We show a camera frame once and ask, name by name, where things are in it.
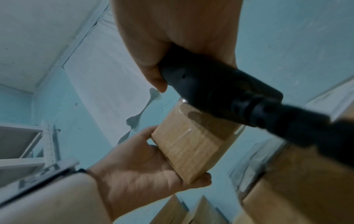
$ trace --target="person's right hand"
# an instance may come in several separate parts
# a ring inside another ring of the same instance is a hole
[[[111,0],[120,35],[146,79],[167,89],[158,63],[172,43],[236,67],[242,0]]]

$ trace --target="metal shelving unit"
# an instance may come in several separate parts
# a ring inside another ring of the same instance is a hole
[[[43,142],[43,157],[28,156]],[[56,162],[50,125],[44,127],[0,123],[0,187]]]

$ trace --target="person's left hand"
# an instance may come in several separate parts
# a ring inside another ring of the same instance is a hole
[[[211,185],[209,173],[188,185],[182,181],[162,152],[146,142],[156,127],[132,136],[88,170],[112,221],[176,192]]]

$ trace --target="ceiling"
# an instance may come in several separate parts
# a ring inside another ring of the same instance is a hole
[[[34,93],[106,0],[0,0],[0,83]]]

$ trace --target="wooden block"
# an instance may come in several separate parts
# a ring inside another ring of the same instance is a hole
[[[180,99],[152,140],[181,178],[191,183],[219,161],[242,131],[242,125],[203,113]]]
[[[186,215],[187,210],[177,196],[172,195],[150,224],[181,224]]]
[[[253,222],[251,217],[244,210],[242,210],[237,214],[232,224],[255,224],[255,222]]]
[[[341,115],[354,119],[352,102]],[[243,199],[258,224],[354,223],[354,170],[315,147],[286,146]]]
[[[188,213],[182,224],[228,224],[226,219],[204,197],[200,199],[196,210]]]

